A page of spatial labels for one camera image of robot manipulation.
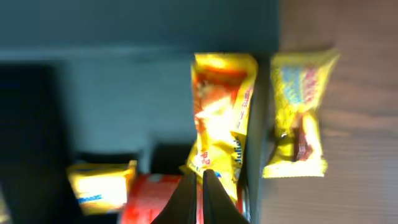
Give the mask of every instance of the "brown tabletop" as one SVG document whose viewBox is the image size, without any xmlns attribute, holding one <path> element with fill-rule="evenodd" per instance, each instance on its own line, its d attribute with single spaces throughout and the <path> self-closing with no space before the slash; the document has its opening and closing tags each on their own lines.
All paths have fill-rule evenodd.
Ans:
<svg viewBox="0 0 398 224">
<path fill-rule="evenodd" d="M 262 223 L 398 223 L 398 1 L 281 0 L 280 49 L 336 46 L 324 178 L 265 180 Z"/>
</svg>

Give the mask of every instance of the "snack packet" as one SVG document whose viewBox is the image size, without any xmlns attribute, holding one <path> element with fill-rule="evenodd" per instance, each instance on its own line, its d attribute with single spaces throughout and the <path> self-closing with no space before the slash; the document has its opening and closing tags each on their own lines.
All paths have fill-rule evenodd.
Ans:
<svg viewBox="0 0 398 224">
<path fill-rule="evenodd" d="M 234 201 L 256 75 L 257 62 L 248 54 L 195 54 L 192 65 L 198 136 L 182 170 L 196 172 L 200 183 L 203 171 L 213 169 Z"/>
<path fill-rule="evenodd" d="M 129 164 L 76 164 L 68 178 L 85 215 L 117 212 L 127 203 L 129 186 L 136 174 L 136 161 Z"/>
<path fill-rule="evenodd" d="M 328 76 L 338 59 L 334 49 L 281 53 L 271 62 L 275 97 L 276 149 L 263 177 L 323 177 L 317 109 Z"/>
</svg>

